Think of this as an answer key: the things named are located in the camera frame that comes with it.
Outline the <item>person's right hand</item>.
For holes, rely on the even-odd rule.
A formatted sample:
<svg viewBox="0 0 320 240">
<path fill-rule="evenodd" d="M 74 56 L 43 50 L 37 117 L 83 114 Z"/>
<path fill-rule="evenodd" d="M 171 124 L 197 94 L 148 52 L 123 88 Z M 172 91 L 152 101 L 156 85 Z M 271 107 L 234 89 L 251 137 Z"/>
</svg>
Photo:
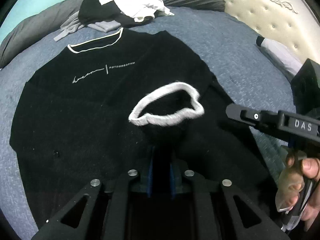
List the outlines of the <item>person's right hand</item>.
<svg viewBox="0 0 320 240">
<path fill-rule="evenodd" d="M 305 186 L 303 178 L 309 178 L 316 182 L 319 181 L 319 159 L 305 158 L 299 160 L 296 158 L 303 152 L 295 152 L 288 149 L 285 160 L 285 169 L 281 172 L 278 179 L 278 191 L 275 198 L 277 211 L 284 212 L 291 210 L 297 203 L 300 192 Z M 305 222 L 305 230 L 308 231 L 319 214 L 319 187 L 317 187 L 310 197 L 301 220 Z"/>
</svg>

